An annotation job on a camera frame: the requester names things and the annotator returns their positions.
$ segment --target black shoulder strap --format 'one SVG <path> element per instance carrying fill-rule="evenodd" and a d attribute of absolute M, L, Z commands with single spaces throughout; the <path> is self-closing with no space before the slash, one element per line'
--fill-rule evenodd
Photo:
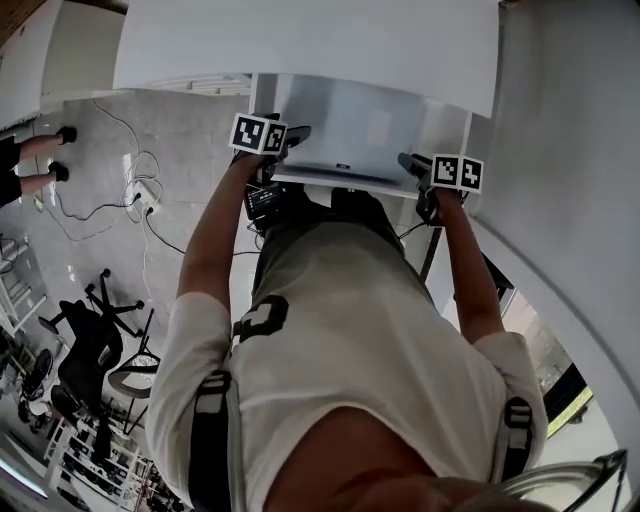
<path fill-rule="evenodd" d="M 509 444 L 502 470 L 503 482 L 522 473 L 531 454 L 533 412 L 529 403 L 520 397 L 509 400 L 505 408 L 504 422 L 509 429 Z"/>
<path fill-rule="evenodd" d="M 198 512 L 231 512 L 227 436 L 229 372 L 216 371 L 198 389 L 189 462 L 189 496 Z"/>

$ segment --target gray tile floor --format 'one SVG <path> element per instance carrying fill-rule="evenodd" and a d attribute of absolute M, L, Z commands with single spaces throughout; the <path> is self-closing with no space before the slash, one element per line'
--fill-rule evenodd
<path fill-rule="evenodd" d="M 135 132 L 141 151 L 153 153 L 160 167 L 158 180 L 163 194 L 160 210 L 153 215 L 155 229 L 174 245 L 185 248 L 206 202 L 226 169 L 232 151 L 227 147 L 233 117 L 246 112 L 248 98 L 210 98 L 181 93 L 135 91 L 101 98 L 98 105 L 113 116 L 125 120 Z M 182 255 L 164 246 L 147 233 L 148 247 L 144 264 L 145 237 L 142 226 L 130 221 L 124 211 L 105 208 L 86 222 L 66 218 L 67 213 L 87 215 L 96 206 L 120 203 L 125 188 L 125 172 L 136 155 L 133 134 L 122 124 L 100 112 L 91 100 L 65 103 L 64 108 L 38 118 L 33 126 L 17 130 L 17 140 L 36 134 L 54 133 L 62 125 L 78 129 L 78 141 L 61 147 L 55 159 L 69 167 L 71 180 L 43 190 L 47 211 L 39 213 L 31 198 L 23 198 L 0 210 L 0 232 L 5 236 L 28 240 L 30 249 L 24 254 L 17 271 L 38 293 L 48 300 L 41 309 L 53 316 L 60 300 L 78 300 L 91 282 L 98 283 L 104 268 L 112 271 L 110 290 L 117 303 L 147 304 L 130 322 L 143 326 L 150 308 L 155 308 L 150 346 L 162 355 L 169 311 L 175 295 Z M 47 156 L 21 163 L 19 175 L 46 172 Z M 141 156 L 137 174 L 155 175 L 156 168 L 148 156 Z M 378 196 L 398 232 L 419 222 L 415 203 L 399 198 Z M 55 216 L 72 241 L 54 221 Z M 240 221 L 236 251 L 255 250 L 254 234 L 244 229 L 246 217 Z M 426 228 L 411 235 L 407 253 L 410 261 L 422 264 L 430 232 Z M 239 318 L 249 306 L 250 290 L 257 255 L 236 257 L 232 270 L 232 316 Z M 54 340 L 35 320 L 25 326 L 29 336 L 41 346 L 53 346 Z M 69 344 L 73 336 L 61 329 Z M 138 341 L 125 338 L 128 350 Z M 125 349 L 123 357 L 128 357 Z M 123 405 L 128 399 L 116 395 Z"/>

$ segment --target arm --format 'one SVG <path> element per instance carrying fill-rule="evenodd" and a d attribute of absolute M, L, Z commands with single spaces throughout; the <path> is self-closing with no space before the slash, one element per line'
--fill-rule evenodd
<path fill-rule="evenodd" d="M 471 344 L 504 332 L 496 287 L 458 199 L 458 192 L 437 189 L 439 215 L 446 230 L 460 332 Z"/>
<path fill-rule="evenodd" d="M 244 189 L 263 158 L 251 155 L 237 160 L 220 180 L 187 246 L 178 297 L 206 293 L 229 311 L 229 274 Z"/>

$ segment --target white t-shirt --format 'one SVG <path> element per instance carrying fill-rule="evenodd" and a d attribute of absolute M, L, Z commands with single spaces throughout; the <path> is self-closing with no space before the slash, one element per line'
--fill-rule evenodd
<path fill-rule="evenodd" d="M 518 395 L 533 409 L 530 464 L 540 454 L 547 421 L 524 338 L 497 333 L 470 345 L 399 252 L 364 227 L 325 223 L 294 242 L 267 269 L 244 321 L 251 327 L 229 368 L 250 511 L 262 510 L 302 436 L 342 406 L 378 418 L 436 475 L 489 481 L 507 396 Z M 146 423 L 160 473 L 187 503 L 195 393 L 223 364 L 230 332 L 216 299 L 176 301 Z"/>

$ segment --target person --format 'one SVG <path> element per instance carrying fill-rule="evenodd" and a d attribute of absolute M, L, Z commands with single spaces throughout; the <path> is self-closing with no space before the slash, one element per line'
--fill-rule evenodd
<path fill-rule="evenodd" d="M 458 193 L 436 191 L 460 332 L 434 308 L 377 200 L 334 189 L 327 208 L 288 184 L 265 228 L 253 305 L 232 329 L 234 244 L 261 162 L 232 163 L 182 263 L 146 421 L 167 485 L 194 504 L 191 464 L 215 435 L 193 430 L 206 407 L 197 399 L 224 368 L 237 385 L 242 440 L 241 460 L 229 462 L 234 510 L 548 510 L 499 493 L 485 508 L 469 504 L 501 480 L 510 397 L 532 416 L 526 467 L 547 419 L 527 345 L 505 332 Z M 210 482 L 211 494 L 219 485 Z"/>
<path fill-rule="evenodd" d="M 52 162 L 47 174 L 33 176 L 17 176 L 13 168 L 27 158 L 62 144 L 73 143 L 77 136 L 75 128 L 63 126 L 55 135 L 37 135 L 24 142 L 15 142 L 14 137 L 0 140 L 0 208 L 23 194 L 35 194 L 53 181 L 68 181 L 69 169 L 59 162 Z"/>

